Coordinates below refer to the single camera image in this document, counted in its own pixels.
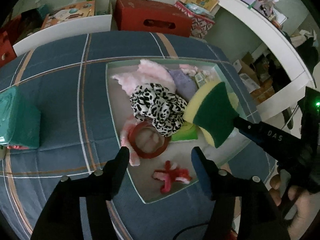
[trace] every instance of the black and white fabric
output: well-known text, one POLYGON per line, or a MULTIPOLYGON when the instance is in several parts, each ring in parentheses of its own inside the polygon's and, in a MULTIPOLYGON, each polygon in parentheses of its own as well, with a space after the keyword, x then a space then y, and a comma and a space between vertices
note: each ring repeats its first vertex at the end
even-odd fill
POLYGON ((133 115, 140 121, 152 119, 152 125, 163 136, 171 136, 183 124, 183 112, 187 102, 160 84, 138 86, 130 96, 133 115))

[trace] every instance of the sponge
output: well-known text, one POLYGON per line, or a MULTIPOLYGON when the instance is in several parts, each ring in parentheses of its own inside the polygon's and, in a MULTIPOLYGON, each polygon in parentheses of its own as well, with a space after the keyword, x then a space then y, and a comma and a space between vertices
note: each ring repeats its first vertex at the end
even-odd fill
POLYGON ((183 119, 198 125, 206 141, 218 148, 234 129, 233 120, 239 116, 234 108, 238 102, 234 93, 228 95, 224 82, 211 81, 190 100, 183 119))
POLYGON ((197 140, 197 128, 194 124, 184 122, 183 126, 171 136, 171 141, 197 140))

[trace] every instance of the black cable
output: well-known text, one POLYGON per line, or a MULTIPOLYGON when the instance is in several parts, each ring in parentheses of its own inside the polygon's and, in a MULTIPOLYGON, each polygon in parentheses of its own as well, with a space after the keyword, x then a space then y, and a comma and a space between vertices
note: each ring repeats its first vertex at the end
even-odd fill
POLYGON ((179 231, 179 232, 172 238, 172 240, 176 240, 177 237, 178 237, 181 233, 183 233, 184 231, 187 231, 187 230, 192 229, 192 228, 196 228, 196 227, 208 225, 208 224, 209 224, 209 222, 205 222, 205 223, 201 223, 201 224, 197 224, 197 225, 194 225, 194 226, 190 226, 190 227, 184 228, 184 229, 182 229, 181 231, 179 231))

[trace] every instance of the metal screw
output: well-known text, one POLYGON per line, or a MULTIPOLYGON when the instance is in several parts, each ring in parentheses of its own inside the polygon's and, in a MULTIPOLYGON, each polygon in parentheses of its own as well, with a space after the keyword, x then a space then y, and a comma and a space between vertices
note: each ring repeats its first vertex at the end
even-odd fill
POLYGON ((61 182, 66 182, 68 179, 69 179, 68 176, 63 175, 63 176, 61 177, 60 181, 61 181, 61 182))
POLYGON ((259 178, 258 176, 253 176, 253 177, 252 177, 252 180, 253 180, 254 182, 260 182, 260 178, 259 178))
POLYGON ((94 174, 95 174, 96 176, 101 176, 101 175, 103 174, 103 170, 96 170, 96 171, 94 172, 94 174))
POLYGON ((219 170, 218 174, 221 175, 221 176, 226 176, 228 173, 225 170, 219 170))

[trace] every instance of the teal container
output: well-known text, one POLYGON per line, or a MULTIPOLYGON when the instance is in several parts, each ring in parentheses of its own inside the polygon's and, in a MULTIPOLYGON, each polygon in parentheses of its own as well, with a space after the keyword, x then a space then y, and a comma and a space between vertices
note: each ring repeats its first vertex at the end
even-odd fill
POLYGON ((39 147, 40 112, 10 87, 0 94, 0 145, 39 147))

